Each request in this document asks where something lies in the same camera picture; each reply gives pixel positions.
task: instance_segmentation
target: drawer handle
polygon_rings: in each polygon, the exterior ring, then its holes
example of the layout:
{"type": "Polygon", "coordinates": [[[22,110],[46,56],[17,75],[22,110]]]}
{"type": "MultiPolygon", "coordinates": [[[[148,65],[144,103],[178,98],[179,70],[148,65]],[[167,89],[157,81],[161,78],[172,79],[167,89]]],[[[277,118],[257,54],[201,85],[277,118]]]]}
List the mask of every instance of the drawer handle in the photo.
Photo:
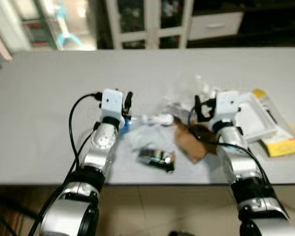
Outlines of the drawer handle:
{"type": "Polygon", "coordinates": [[[222,28],[222,27],[224,27],[225,26],[225,24],[223,24],[223,23],[217,23],[217,24],[210,24],[210,25],[207,25],[206,27],[208,28],[208,29],[216,29],[216,28],[222,28]]]}

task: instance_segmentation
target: drawer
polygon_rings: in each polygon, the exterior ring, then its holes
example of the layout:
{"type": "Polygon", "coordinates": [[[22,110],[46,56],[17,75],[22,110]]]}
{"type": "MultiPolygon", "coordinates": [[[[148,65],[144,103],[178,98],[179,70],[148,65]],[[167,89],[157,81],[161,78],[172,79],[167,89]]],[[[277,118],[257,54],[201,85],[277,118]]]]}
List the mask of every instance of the drawer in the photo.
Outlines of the drawer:
{"type": "Polygon", "coordinates": [[[242,16],[242,12],[194,16],[191,20],[189,40],[236,34],[242,16]]]}

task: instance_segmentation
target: tiled floor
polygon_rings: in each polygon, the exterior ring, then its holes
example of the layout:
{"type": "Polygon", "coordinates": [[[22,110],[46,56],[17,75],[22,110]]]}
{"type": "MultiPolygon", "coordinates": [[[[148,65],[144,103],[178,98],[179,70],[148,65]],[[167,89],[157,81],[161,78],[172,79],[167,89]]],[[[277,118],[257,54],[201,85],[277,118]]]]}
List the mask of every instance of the tiled floor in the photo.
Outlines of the tiled floor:
{"type": "MultiPolygon", "coordinates": [[[[38,210],[53,189],[33,191],[30,208],[38,210]]],[[[275,190],[295,225],[295,186],[277,186],[275,190]]],[[[31,224],[25,219],[22,236],[31,224]]],[[[96,235],[167,236],[172,230],[187,230],[197,236],[237,236],[239,226],[236,206],[226,187],[106,187],[101,193],[96,235]]]]}

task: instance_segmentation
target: white table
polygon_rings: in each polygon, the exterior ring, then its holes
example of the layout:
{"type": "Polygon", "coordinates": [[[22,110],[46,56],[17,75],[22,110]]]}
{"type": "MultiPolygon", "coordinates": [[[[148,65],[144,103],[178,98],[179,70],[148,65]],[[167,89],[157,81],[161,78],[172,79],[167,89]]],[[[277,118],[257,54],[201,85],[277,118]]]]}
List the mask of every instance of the white table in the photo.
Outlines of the white table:
{"type": "MultiPolygon", "coordinates": [[[[151,114],[175,81],[201,75],[226,89],[268,92],[295,125],[295,48],[22,53],[0,71],[0,184],[59,184],[72,161],[68,117],[82,95],[104,88],[134,92],[132,112],[151,114]]],[[[99,116],[86,101],[74,116],[80,143],[99,116]]],[[[295,183],[295,155],[268,158],[251,146],[269,180],[295,183]]],[[[109,184],[224,184],[216,158],[196,165],[177,157],[177,171],[129,164],[117,152],[109,184]]]]}

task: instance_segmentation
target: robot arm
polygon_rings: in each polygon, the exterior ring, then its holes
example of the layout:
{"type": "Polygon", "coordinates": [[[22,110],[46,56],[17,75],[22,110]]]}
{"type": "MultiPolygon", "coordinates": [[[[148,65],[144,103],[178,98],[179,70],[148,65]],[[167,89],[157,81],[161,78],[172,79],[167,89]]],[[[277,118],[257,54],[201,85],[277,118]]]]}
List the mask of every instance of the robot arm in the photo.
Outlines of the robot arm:
{"type": "Polygon", "coordinates": [[[44,215],[42,236],[94,236],[98,221],[99,194],[115,153],[119,125],[124,125],[123,94],[106,89],[102,94],[101,124],[90,137],[81,167],[66,181],[61,194],[44,215]]]}
{"type": "Polygon", "coordinates": [[[221,143],[216,152],[237,202],[238,217],[242,221],[240,235],[295,236],[295,227],[262,167],[248,151],[242,130],[233,125],[239,108],[239,93],[218,93],[214,107],[209,129],[216,133],[217,141],[221,143]]]}

